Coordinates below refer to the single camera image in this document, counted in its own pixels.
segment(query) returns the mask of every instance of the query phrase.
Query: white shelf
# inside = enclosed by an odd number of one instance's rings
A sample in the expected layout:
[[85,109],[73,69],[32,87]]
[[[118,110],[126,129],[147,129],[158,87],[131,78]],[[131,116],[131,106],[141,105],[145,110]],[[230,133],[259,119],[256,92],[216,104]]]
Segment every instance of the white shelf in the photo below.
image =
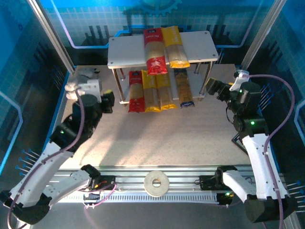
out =
[[[199,94],[199,91],[201,89],[201,86],[203,84],[202,77],[198,74],[194,74],[194,71],[189,70],[187,71],[187,75],[190,82],[190,88],[192,91],[193,98],[203,98],[204,96]],[[172,93],[173,93],[173,100],[179,100],[178,91],[177,91],[177,85],[176,80],[174,77],[173,71],[169,71],[170,81],[171,81],[171,87],[172,87]],[[125,80],[120,80],[121,87],[125,96],[125,101],[121,101],[120,104],[129,104],[129,75],[126,74]]]
[[[209,31],[180,33],[190,63],[218,60],[218,53]],[[146,66],[143,35],[112,37],[109,39],[108,68]]]

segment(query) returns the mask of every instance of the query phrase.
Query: spaghetti package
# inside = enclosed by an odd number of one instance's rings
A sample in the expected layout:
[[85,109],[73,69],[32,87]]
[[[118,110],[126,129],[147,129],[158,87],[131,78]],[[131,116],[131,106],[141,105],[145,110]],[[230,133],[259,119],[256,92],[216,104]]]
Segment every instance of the spaghetti package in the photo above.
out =
[[178,26],[162,28],[163,41],[171,68],[188,68],[190,63],[183,48]]
[[167,74],[156,75],[157,89],[160,98],[161,111],[177,108],[173,103],[170,77]]
[[145,112],[160,112],[161,110],[155,76],[149,75],[147,71],[142,70],[142,80],[145,100]]
[[143,35],[148,74],[167,73],[161,29],[147,29],[143,31]]
[[128,112],[144,112],[145,103],[141,71],[129,72],[129,87],[130,100]]
[[180,107],[195,106],[192,96],[192,91],[187,77],[185,68],[174,69]]

